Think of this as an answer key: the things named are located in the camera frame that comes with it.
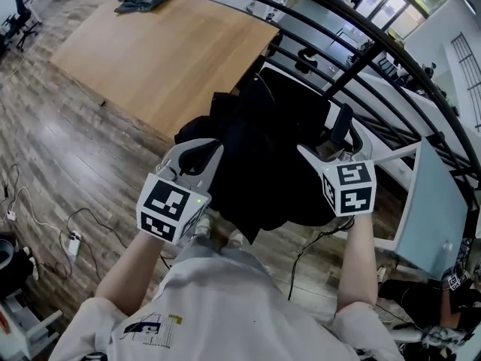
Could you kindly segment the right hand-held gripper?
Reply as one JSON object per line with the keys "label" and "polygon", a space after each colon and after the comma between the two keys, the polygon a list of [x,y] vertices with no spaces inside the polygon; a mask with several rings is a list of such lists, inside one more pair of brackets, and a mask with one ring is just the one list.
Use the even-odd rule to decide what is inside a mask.
{"label": "right hand-held gripper", "polygon": [[377,190],[371,140],[352,120],[349,133],[353,162],[338,163],[338,158],[322,160],[318,153],[303,144],[296,147],[309,165],[320,172],[323,195],[337,217],[372,213]]}

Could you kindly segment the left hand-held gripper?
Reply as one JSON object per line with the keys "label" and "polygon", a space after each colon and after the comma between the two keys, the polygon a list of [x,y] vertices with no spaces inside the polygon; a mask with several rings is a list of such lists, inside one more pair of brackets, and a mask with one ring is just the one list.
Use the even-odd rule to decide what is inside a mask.
{"label": "left hand-held gripper", "polygon": [[149,174],[136,206],[138,229],[177,244],[200,220],[224,152],[215,138],[174,145]]}

